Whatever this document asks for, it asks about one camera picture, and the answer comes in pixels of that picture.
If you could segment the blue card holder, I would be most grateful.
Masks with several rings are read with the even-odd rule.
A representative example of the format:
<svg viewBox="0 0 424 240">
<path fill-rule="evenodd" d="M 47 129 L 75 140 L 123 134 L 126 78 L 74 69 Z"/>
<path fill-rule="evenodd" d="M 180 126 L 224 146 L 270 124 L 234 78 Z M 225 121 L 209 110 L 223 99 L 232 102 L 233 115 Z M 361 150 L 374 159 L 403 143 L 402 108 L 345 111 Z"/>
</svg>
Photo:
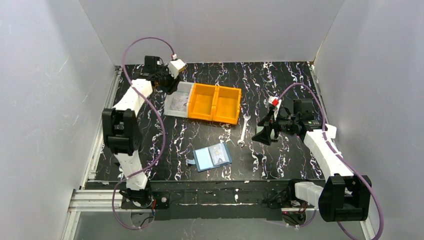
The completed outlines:
<svg viewBox="0 0 424 240">
<path fill-rule="evenodd" d="M 193 159 L 186 159 L 188 165 L 196 165 L 198 172 L 208 171 L 232 163 L 226 143 L 218 143 L 193 151 Z"/>
</svg>

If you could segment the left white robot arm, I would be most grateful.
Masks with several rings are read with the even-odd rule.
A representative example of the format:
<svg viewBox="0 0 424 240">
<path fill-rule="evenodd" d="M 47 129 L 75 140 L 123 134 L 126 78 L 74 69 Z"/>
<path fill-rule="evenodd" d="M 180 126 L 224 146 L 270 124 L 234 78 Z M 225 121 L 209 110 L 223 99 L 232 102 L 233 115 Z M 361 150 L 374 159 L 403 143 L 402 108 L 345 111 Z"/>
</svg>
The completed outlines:
<svg viewBox="0 0 424 240">
<path fill-rule="evenodd" d="M 180 82 L 179 74 L 186 64 L 174 53 L 168 64 L 158 56 L 147 55 L 144 66 L 121 100 L 112 108 L 102 111 L 103 141 L 117 159 L 126 182 L 120 194 L 129 201 L 147 205 L 153 200 L 148 177 L 142 170 L 139 149 L 142 133 L 137 116 L 144 103 L 151 104 L 148 97 L 155 88 L 172 94 Z"/>
</svg>

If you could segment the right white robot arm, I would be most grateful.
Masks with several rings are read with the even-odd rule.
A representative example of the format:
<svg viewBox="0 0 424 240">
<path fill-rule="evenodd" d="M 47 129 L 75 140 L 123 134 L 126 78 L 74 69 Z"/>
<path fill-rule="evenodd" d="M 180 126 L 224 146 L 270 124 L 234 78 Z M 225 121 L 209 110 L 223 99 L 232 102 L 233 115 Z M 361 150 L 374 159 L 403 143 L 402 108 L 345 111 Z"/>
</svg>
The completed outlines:
<svg viewBox="0 0 424 240">
<path fill-rule="evenodd" d="M 311 151 L 325 177 L 319 186 L 307 179 L 292 179 L 282 193 L 267 201 L 308 203 L 319 210 L 326 222 L 364 221 L 368 218 L 371 181 L 368 176 L 353 173 L 341 160 L 331 143 L 336 128 L 315 118 L 311 99 L 295 99 L 293 110 L 281 107 L 277 97 L 268 99 L 268 113 L 258 122 L 254 142 L 269 146 L 280 133 L 296 135 Z"/>
</svg>

